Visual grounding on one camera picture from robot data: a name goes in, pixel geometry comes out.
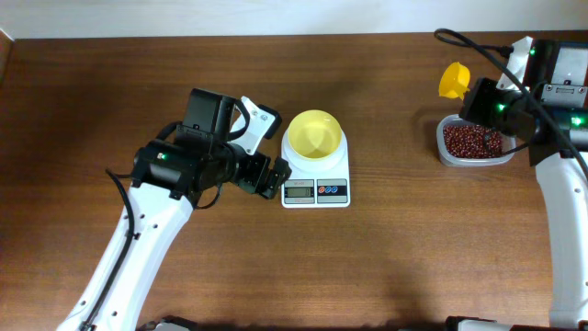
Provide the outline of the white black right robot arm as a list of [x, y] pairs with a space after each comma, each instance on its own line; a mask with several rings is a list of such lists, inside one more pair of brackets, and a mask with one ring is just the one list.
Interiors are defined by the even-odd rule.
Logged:
[[546, 204], [552, 263], [551, 330], [587, 327], [587, 45], [525, 37], [499, 48], [499, 80], [472, 84], [452, 63], [438, 93], [459, 117], [522, 140]]

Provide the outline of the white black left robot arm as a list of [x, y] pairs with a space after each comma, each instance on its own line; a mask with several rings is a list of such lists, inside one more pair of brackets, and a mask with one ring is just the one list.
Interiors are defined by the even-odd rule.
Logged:
[[190, 92], [185, 117], [138, 150], [127, 175], [110, 173], [124, 208], [107, 249], [61, 330], [132, 330], [164, 256], [202, 194], [232, 183], [273, 199], [290, 177], [288, 162], [258, 152], [282, 119], [248, 97]]

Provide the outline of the yellow plastic scoop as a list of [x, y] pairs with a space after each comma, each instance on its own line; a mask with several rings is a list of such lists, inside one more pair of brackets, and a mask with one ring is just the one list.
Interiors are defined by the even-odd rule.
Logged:
[[441, 97], [450, 99], [459, 98], [463, 100], [469, 92], [470, 71], [459, 63], [450, 64], [442, 75], [438, 87], [438, 94]]

